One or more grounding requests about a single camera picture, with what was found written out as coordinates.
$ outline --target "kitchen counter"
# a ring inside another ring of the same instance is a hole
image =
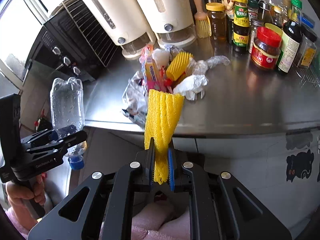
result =
[[[256,135],[320,125],[320,88],[311,83],[302,86],[294,68],[285,76],[265,72],[251,62],[249,53],[237,54],[229,44],[209,39],[198,39],[185,50],[195,60],[225,55],[231,64],[207,71],[209,82],[203,99],[185,99],[176,136]],[[140,69],[138,60],[125,60],[119,49],[98,80],[84,83],[85,125],[143,132],[120,112],[128,80]]]

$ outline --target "red label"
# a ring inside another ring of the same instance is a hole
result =
[[[253,44],[251,58],[259,66],[268,68],[268,69],[274,69],[278,57],[279,56],[273,56],[273,55],[267,54],[265,51],[263,51],[262,49],[258,48],[255,44]]]

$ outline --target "wire rack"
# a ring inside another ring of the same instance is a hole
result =
[[[312,83],[315,87],[320,88],[320,78],[317,71],[311,65],[308,69],[302,69],[296,67],[296,72],[298,76],[301,78],[302,86],[306,83]]]
[[[107,67],[118,47],[82,0],[65,0],[63,6],[104,67]]]

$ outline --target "human hand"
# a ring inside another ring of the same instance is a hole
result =
[[[21,208],[25,208],[22,199],[33,199],[35,202],[40,205],[44,205],[45,196],[44,196],[44,183],[42,180],[42,176],[36,176],[37,182],[33,185],[33,192],[27,187],[17,185],[12,181],[9,181],[5,185],[5,189],[8,194],[8,200],[10,205],[20,206]]]

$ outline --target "pink fleece clothing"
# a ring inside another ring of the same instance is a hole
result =
[[[132,218],[131,240],[190,240],[189,209],[179,218],[170,221],[172,213],[173,206],[169,201],[160,200],[148,204]],[[6,214],[27,239],[29,231],[18,223],[12,208]]]

